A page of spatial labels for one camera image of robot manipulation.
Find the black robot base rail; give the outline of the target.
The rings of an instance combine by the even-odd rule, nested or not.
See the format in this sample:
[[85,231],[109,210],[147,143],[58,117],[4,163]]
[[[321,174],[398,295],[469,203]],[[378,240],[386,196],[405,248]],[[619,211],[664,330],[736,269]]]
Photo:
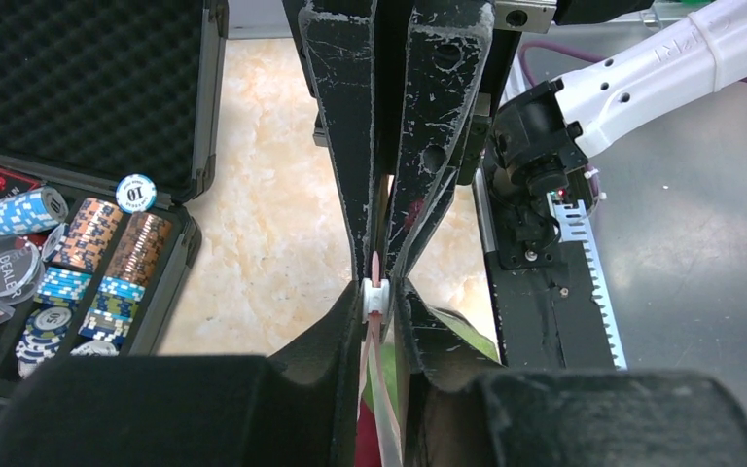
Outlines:
[[627,367],[592,231],[598,197],[575,177],[532,197],[500,170],[473,184],[501,362],[512,368]]

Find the red toy fruit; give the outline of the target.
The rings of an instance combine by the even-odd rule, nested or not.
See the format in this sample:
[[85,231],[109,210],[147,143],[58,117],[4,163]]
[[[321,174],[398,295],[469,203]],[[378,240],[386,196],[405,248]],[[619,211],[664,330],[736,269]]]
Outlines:
[[359,405],[354,466],[382,466],[374,413],[365,401],[361,401]]

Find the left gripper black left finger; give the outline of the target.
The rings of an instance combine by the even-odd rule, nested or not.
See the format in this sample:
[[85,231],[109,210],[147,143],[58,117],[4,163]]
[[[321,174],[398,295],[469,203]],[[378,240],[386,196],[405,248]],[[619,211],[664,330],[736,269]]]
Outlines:
[[270,356],[58,357],[0,412],[0,466],[350,466],[361,300]]

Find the clear zip top bag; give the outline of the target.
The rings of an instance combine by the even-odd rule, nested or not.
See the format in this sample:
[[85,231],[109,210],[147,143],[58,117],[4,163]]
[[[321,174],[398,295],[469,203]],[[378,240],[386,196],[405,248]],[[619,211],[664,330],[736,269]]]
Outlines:
[[376,253],[361,282],[367,333],[360,409],[375,421],[383,466],[495,466],[483,386],[500,367],[408,282],[383,277]]

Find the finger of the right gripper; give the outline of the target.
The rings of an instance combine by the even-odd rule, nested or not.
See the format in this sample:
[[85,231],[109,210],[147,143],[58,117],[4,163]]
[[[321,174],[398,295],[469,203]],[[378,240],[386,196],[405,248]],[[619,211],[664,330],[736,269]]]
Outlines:
[[410,274],[453,198],[457,143],[492,42],[491,1],[418,1],[411,10],[385,276]]
[[369,272],[373,229],[375,6],[375,1],[307,1],[299,13],[355,279]]

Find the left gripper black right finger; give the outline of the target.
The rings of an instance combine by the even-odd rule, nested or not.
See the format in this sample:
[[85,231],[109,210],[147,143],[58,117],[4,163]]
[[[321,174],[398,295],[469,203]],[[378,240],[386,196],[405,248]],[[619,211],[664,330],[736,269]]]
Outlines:
[[408,466],[747,466],[747,415],[691,371],[518,371],[394,287]]

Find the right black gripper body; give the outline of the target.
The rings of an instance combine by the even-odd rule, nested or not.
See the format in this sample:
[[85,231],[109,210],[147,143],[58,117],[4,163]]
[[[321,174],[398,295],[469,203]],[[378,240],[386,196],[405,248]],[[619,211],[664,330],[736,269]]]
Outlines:
[[[402,103],[397,96],[405,91],[402,83],[407,58],[409,16],[417,5],[425,1],[378,1],[372,14],[379,34],[376,45],[375,70],[379,73],[375,84],[377,95],[385,101],[378,107],[378,115],[398,117]],[[311,96],[316,95],[314,79],[306,61],[305,42],[299,22],[304,1],[282,3],[292,37],[300,55],[302,71]],[[495,28],[487,63],[480,78],[480,92],[490,97],[489,114],[494,115],[500,107],[504,89],[512,64],[516,59],[520,37],[523,32],[545,33],[557,15],[555,1],[496,1]]]

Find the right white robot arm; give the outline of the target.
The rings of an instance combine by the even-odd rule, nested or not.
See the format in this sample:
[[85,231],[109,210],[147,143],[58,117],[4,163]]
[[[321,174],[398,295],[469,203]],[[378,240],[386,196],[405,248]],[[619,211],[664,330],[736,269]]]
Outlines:
[[636,45],[500,99],[525,32],[643,1],[287,1],[319,108],[357,279],[405,277],[463,161],[481,92],[488,141],[524,190],[566,184],[639,126],[747,78],[747,1],[714,1]]

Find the green toy leaf vegetable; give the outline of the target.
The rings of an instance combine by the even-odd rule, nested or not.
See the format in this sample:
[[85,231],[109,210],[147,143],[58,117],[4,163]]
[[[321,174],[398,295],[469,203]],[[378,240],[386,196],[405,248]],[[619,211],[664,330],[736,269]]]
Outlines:
[[[494,340],[481,334],[477,328],[461,313],[447,308],[432,307],[432,313],[446,324],[457,336],[490,360],[500,361],[497,344]],[[391,405],[396,411],[399,407],[397,393],[396,356],[392,341],[381,345],[381,364],[384,381]]]

